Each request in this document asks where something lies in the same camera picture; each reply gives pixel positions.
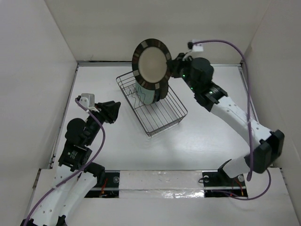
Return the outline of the dark striped rim plate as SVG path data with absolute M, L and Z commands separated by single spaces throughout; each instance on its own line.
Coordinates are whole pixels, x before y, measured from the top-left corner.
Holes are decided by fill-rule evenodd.
M 171 54 L 160 40 L 150 38 L 143 40 L 132 56 L 132 71 L 139 85 L 148 90 L 157 90 L 165 85 L 170 76 L 167 66 Z

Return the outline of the grey tree pattern plate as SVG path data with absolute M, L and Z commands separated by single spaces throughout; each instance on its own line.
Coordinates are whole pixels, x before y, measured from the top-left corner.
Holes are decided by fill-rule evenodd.
M 159 89 L 155 90 L 154 101 L 158 102 L 161 99 L 164 99 L 168 94 L 168 82 L 160 86 Z

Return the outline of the green flower plate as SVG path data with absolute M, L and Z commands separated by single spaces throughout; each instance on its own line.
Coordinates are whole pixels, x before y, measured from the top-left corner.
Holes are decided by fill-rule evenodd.
M 145 105 L 153 104 L 155 101 L 155 91 L 148 90 L 142 87 L 138 82 L 135 82 L 135 89 L 140 101 Z

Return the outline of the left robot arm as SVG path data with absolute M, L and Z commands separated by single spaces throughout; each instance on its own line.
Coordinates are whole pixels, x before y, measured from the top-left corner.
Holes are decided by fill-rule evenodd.
M 103 124 L 116 121 L 121 103 L 84 103 L 83 96 L 76 98 L 75 102 L 88 114 L 88 118 L 74 118 L 67 124 L 66 142 L 52 186 L 21 222 L 23 226 L 66 226 L 90 189 L 107 184 L 104 166 L 94 162 L 102 148 L 93 154 L 89 146 L 99 131 L 105 140 Z

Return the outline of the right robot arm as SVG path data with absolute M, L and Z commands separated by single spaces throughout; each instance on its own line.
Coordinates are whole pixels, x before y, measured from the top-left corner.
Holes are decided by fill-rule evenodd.
M 230 159 L 219 167 L 219 183 L 228 185 L 234 177 L 251 171 L 262 174 L 281 155 L 284 133 L 264 127 L 238 107 L 228 93 L 212 81 L 214 68 L 207 59 L 185 57 L 180 53 L 166 64 L 171 77 L 182 78 L 200 106 L 227 123 L 250 147 L 248 154 Z

